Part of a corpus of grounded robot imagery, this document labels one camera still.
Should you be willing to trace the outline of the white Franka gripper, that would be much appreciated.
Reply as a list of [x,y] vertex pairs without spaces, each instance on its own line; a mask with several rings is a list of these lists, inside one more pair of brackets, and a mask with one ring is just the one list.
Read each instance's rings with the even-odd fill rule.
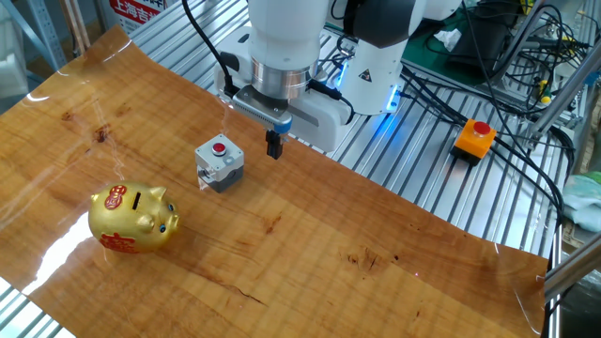
[[275,160],[283,153],[282,135],[287,133],[325,152],[335,150],[348,130],[350,107],[309,87],[316,64],[280,70],[259,63],[250,54],[251,34],[251,27],[242,26],[217,46],[239,89],[224,99],[267,129],[267,155]]

